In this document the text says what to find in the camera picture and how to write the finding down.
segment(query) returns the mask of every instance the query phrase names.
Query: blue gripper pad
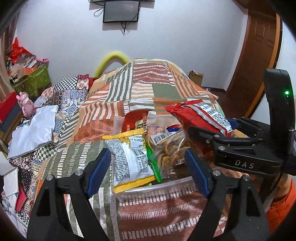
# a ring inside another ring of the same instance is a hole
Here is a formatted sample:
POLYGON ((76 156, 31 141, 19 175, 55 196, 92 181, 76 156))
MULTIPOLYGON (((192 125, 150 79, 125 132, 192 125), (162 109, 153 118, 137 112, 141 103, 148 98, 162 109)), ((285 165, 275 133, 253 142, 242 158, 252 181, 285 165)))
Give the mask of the blue gripper pad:
POLYGON ((191 148, 185 151, 184 158, 196 188, 205 198, 208 198, 213 188, 211 167, 200 160, 191 148))
POLYGON ((237 129, 237 128, 240 127, 240 125, 238 124, 238 122, 236 120, 234 120, 234 119, 227 119, 227 118, 226 118, 226 120, 228 120, 228 122, 229 122, 229 124, 230 124, 230 126, 231 126, 231 128, 233 130, 235 130, 235 129, 237 129))
POLYGON ((104 148, 101 153, 98 155, 95 161, 90 162, 86 168, 90 165, 89 169, 94 169, 90 175, 86 177, 88 179, 88 189, 86 195, 88 198, 92 197, 95 193, 98 192, 100 185, 104 179, 104 176, 111 163, 111 152, 104 148))

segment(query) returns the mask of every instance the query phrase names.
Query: green box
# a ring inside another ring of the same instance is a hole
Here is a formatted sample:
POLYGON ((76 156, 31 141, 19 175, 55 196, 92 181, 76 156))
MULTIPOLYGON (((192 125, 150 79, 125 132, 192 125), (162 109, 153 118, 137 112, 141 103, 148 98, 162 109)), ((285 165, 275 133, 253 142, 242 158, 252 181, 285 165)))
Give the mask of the green box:
POLYGON ((47 65, 42 64, 38 69, 31 74, 22 77, 19 81, 13 84, 16 92, 27 92, 30 98, 38 97, 38 88, 45 88, 51 79, 48 74, 47 65))

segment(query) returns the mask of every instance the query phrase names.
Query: patchwork quilt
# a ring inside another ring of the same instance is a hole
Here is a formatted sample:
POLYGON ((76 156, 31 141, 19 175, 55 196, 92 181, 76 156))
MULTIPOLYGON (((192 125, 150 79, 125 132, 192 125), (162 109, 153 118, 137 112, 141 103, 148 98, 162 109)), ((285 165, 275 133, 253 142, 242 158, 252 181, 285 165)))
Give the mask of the patchwork quilt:
MULTIPOLYGON (((139 109, 167 114, 165 105, 192 99, 203 99, 222 112, 217 96, 195 85, 178 66, 166 60, 133 60, 95 80, 83 98, 88 89, 87 78, 64 78, 42 94, 48 103, 58 104, 60 109, 54 141, 33 153, 30 170, 22 173, 30 196, 28 210, 49 172, 66 177, 96 158, 104 147, 102 135, 113 133, 114 117, 139 109)), ((188 238, 206 204, 196 189, 121 203, 112 194, 111 171, 107 171, 98 193, 89 200, 110 240, 188 238)), ((70 195, 65 195, 65 202, 73 232, 82 236, 70 195)), ((17 216, 27 225, 29 214, 23 211, 17 216)), ((221 217, 216 235, 223 232, 226 219, 221 217)))
POLYGON ((72 78, 63 78, 58 84, 46 89, 36 103, 34 103, 36 108, 57 104, 59 105, 59 111, 56 115, 52 142, 40 147, 34 152, 10 160, 12 164, 19 167, 19 180, 27 195, 23 210, 16 213, 18 221, 20 221, 25 227, 28 226, 30 212, 34 205, 37 177, 41 165, 44 161, 56 154, 60 137, 68 124, 70 125, 69 127, 71 127, 71 122, 69 123, 69 121, 73 117, 75 118, 78 116, 78 114, 75 115, 75 113, 84 103, 88 89, 88 75, 77 75, 72 78))

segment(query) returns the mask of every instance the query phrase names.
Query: orange sleeve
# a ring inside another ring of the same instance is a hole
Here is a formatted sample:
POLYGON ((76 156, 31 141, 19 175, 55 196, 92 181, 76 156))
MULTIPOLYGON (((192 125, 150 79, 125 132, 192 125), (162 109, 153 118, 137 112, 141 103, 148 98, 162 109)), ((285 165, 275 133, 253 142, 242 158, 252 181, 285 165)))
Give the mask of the orange sleeve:
POLYGON ((280 223, 285 219, 295 200, 295 184, 293 179, 291 179, 291 185, 288 194, 282 200, 273 202, 266 213, 270 233, 274 232, 280 223))

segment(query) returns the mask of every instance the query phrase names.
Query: green snack bag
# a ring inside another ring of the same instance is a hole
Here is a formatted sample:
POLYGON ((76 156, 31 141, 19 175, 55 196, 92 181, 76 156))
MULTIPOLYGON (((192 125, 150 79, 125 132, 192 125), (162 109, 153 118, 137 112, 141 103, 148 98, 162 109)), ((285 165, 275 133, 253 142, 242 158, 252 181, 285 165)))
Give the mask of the green snack bag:
POLYGON ((159 183, 161 183, 163 180, 163 177, 161 176, 161 173, 159 171, 159 166, 157 164, 157 161, 154 158, 153 151, 151 150, 147 142, 146 142, 146 150, 147 150, 148 160, 150 161, 151 168, 155 174, 155 178, 159 183))

